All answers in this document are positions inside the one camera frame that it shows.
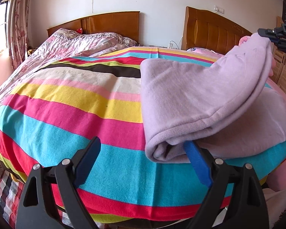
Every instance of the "wooden headboard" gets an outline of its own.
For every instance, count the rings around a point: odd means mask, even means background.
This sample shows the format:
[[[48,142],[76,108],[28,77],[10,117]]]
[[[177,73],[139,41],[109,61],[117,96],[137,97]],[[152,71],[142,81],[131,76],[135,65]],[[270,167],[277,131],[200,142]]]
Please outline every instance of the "wooden headboard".
[[[49,28],[48,37],[60,28],[74,31],[82,28],[83,34],[111,32],[139,42],[139,13],[140,11],[126,11],[79,18]]]
[[[186,7],[181,49],[201,47],[226,54],[246,35],[252,33],[223,16]]]

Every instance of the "multicolored striped bedspread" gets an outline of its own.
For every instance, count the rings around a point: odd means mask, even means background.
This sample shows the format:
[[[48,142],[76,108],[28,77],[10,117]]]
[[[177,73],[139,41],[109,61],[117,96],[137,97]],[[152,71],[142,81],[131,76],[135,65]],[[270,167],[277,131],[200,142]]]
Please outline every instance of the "multicolored striped bedspread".
[[[140,63],[147,58],[204,66],[215,61],[191,52],[131,47],[42,67],[15,87],[0,107],[0,160],[25,181],[35,163],[57,165],[98,136],[101,152],[78,189],[95,221],[172,221],[194,216],[207,188],[191,165],[154,163],[144,153]],[[286,142],[227,163],[249,162],[262,179],[285,158]],[[63,206],[55,185],[53,192],[57,204]],[[230,185],[224,206],[231,192]]]

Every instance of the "wall socket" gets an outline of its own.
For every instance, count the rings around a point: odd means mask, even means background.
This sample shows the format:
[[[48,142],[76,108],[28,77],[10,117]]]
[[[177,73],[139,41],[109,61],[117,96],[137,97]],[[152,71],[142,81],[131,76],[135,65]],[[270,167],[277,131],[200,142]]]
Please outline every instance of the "wall socket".
[[[219,13],[222,13],[222,14],[224,14],[224,9],[222,8],[222,7],[218,7],[218,6],[214,6],[214,10],[216,11],[216,12],[219,12]]]

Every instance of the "silver bolt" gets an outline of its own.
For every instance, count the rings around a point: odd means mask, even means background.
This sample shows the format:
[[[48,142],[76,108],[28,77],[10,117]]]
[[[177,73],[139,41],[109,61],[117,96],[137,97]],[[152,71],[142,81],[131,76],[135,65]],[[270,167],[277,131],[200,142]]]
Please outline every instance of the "silver bolt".
[[[245,167],[246,167],[246,169],[252,169],[253,168],[252,164],[249,164],[249,163],[246,163]]]
[[[221,158],[216,158],[215,159],[215,163],[218,165],[222,165],[223,164],[223,160]]]
[[[34,164],[33,165],[33,170],[37,170],[37,169],[39,169],[40,168],[40,164]]]
[[[62,161],[62,164],[63,164],[63,165],[68,165],[70,162],[71,162],[70,159],[65,158],[65,159]]]

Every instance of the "floral curtain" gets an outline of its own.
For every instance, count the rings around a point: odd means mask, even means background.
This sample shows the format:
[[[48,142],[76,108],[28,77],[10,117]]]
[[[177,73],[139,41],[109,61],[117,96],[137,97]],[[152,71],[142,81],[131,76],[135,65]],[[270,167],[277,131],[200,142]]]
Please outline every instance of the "floral curtain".
[[[28,39],[30,0],[11,0],[8,15],[8,48],[11,66],[15,70],[25,59]]]

